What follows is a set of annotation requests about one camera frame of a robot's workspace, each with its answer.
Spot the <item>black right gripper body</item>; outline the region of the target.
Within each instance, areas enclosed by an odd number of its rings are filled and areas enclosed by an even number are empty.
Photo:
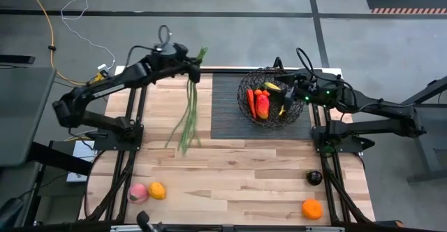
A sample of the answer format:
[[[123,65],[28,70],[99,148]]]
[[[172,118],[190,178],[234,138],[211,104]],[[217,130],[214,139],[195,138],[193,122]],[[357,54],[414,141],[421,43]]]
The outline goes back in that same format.
[[[318,78],[298,76],[293,81],[293,99],[305,103],[323,103],[322,91],[318,85]]]

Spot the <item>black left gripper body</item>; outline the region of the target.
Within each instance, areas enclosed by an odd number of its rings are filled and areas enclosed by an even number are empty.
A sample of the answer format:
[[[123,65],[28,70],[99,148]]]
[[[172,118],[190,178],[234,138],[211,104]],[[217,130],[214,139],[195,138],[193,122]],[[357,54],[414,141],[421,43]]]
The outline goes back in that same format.
[[[149,56],[149,66],[155,72],[170,75],[194,73],[195,59],[187,56],[189,49],[180,43],[156,44]]]

